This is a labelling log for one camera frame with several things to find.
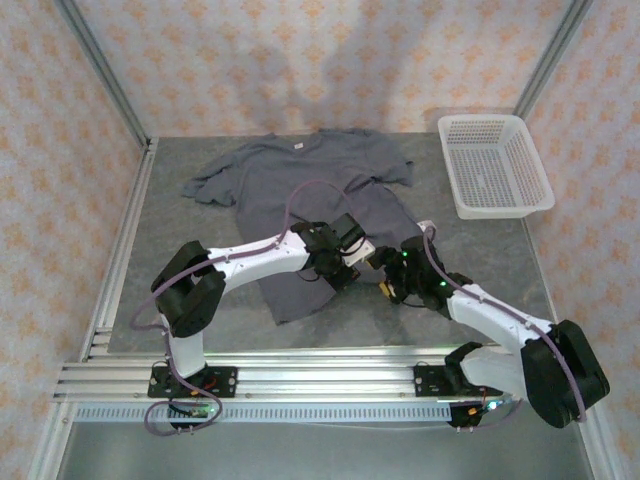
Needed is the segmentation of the grey t-shirt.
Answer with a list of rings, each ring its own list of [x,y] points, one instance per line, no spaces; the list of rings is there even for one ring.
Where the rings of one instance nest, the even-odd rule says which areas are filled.
[[[413,163],[387,135],[322,129],[295,143],[269,134],[206,164],[183,187],[200,204],[234,207],[244,242],[279,233],[283,223],[330,223],[351,212],[376,247],[399,248],[421,233],[390,190],[412,184]]]

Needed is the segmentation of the white perforated plastic basket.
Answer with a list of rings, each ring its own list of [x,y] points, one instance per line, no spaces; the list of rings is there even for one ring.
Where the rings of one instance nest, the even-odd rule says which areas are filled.
[[[521,219],[553,208],[555,196],[524,120],[459,114],[441,117],[437,126],[461,219]]]

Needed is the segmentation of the small circuit board with LED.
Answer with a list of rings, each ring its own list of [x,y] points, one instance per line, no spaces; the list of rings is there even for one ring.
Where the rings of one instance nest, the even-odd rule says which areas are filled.
[[[177,434],[193,434],[214,423],[222,413],[222,406],[208,403],[170,402],[168,411],[171,419],[169,424]]]
[[[453,402],[449,409],[447,423],[458,433],[488,431],[502,426],[512,415],[511,404],[505,400]]]

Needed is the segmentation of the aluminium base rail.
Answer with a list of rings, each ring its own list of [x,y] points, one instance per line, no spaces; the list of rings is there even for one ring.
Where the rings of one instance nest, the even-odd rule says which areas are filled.
[[[238,369],[236,402],[400,401],[415,397],[413,367],[441,365],[452,349],[328,348],[219,353],[214,366]],[[63,401],[145,401],[157,356],[102,352],[63,365],[53,397]]]

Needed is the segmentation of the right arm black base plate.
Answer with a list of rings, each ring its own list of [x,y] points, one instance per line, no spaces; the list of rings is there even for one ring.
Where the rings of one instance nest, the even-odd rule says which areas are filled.
[[[417,397],[457,397],[466,394],[460,376],[453,367],[417,364],[413,367],[413,377]]]

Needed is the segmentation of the aluminium table side rail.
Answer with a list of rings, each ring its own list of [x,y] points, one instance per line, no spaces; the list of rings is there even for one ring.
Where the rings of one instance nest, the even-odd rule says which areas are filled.
[[[536,249],[536,244],[534,241],[534,238],[531,234],[531,231],[529,229],[529,226],[527,224],[526,218],[525,219],[521,219],[521,224],[523,227],[523,230],[525,232],[525,236],[527,238],[530,250],[532,252],[533,258],[534,258],[534,263],[537,269],[537,272],[539,274],[543,289],[544,289],[544,294],[545,294],[545,299],[546,299],[546,303],[547,303],[547,307],[549,310],[549,314],[550,314],[550,321],[552,321],[553,323],[558,323],[558,315],[557,315],[557,311],[552,299],[552,295],[551,295],[551,291],[549,289],[549,285],[546,279],[546,276],[543,272],[541,263],[540,263],[540,257],[538,254],[538,251]]]
[[[89,360],[95,336],[103,331],[110,332],[114,325],[158,144],[158,137],[149,140],[129,189],[116,240],[84,335],[79,354],[80,363]]]

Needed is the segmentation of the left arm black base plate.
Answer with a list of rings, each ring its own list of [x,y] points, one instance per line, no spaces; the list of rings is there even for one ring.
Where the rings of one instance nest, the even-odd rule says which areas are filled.
[[[200,372],[187,377],[193,385],[187,387],[173,375],[169,366],[157,365],[151,370],[147,395],[158,399],[193,399],[202,397],[199,389],[219,398],[234,398],[238,369],[228,366],[206,366]]]

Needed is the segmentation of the aluminium lower frame bar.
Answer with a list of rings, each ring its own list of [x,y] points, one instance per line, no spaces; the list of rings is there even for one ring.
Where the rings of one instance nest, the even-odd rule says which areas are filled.
[[[607,426],[597,411],[587,415],[580,424],[580,433],[594,480],[616,480],[614,458],[611,455]]]
[[[57,479],[76,410],[76,404],[71,402],[54,403],[51,406],[27,480]]]

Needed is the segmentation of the aluminium frame post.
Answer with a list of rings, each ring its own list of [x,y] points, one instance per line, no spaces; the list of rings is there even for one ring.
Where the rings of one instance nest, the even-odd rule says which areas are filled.
[[[531,113],[593,2],[594,0],[571,0],[568,9],[522,91],[512,112],[513,115],[526,119]]]
[[[123,119],[125,126],[136,143],[146,149],[150,137],[146,133],[138,115],[130,103],[121,83],[112,69],[107,56],[85,19],[76,0],[53,0],[62,18],[78,41],[89,64],[101,81],[107,95]]]

